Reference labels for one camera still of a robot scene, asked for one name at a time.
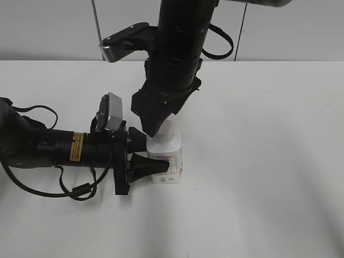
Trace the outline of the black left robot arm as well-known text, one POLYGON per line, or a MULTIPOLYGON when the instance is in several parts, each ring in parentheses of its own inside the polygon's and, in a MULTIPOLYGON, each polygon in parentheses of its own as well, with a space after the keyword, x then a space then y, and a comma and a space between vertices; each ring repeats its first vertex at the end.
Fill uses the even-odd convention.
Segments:
POLYGON ((116 195, 127 195, 131 183, 169 168, 166 160, 141 156, 147 137, 126 126, 122 100, 112 93, 102 97, 88 133, 47 127, 27 112, 28 108, 15 107, 9 99, 1 98, 1 165, 15 185, 31 194, 85 201, 96 194, 112 169, 116 195), (63 170, 66 166, 89 168, 92 182, 71 190, 61 183, 60 193, 47 193, 24 185, 12 172, 12 168, 63 170))

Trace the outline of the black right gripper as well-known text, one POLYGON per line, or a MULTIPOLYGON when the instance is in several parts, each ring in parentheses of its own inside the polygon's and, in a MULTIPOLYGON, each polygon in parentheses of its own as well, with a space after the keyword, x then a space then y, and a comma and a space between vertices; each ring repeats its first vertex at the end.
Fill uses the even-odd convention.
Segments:
POLYGON ((194 77, 188 88, 170 90, 160 89, 146 80, 142 88, 132 96, 131 111, 140 115, 143 131, 154 137, 170 114, 177 114, 190 95, 199 90, 201 83, 199 78, 194 77))

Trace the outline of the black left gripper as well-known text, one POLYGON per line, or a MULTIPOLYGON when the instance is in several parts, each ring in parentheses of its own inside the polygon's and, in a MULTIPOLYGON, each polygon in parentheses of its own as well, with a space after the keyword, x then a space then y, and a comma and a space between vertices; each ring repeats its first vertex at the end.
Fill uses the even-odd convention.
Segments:
POLYGON ((129 184, 169 169, 170 164, 166 160, 150 159, 136 154, 147 150, 147 136, 135 127, 129 127, 126 131, 125 120, 112 134, 111 144, 115 195, 128 195, 129 184), (127 151, 133 153, 128 162, 127 151))

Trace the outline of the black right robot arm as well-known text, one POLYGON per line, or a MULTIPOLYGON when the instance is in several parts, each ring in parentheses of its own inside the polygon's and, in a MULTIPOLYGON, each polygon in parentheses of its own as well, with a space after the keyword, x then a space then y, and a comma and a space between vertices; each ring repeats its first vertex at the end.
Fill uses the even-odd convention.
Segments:
POLYGON ((201 55, 213 60, 229 57, 234 50, 232 38, 211 24, 218 1, 162 1, 153 49, 146 64, 146 80, 132 96, 131 110, 141 121, 143 131, 155 136, 163 122, 178 114, 201 80, 196 74, 201 55), (208 31, 213 31, 230 48, 222 55, 204 49, 208 31))

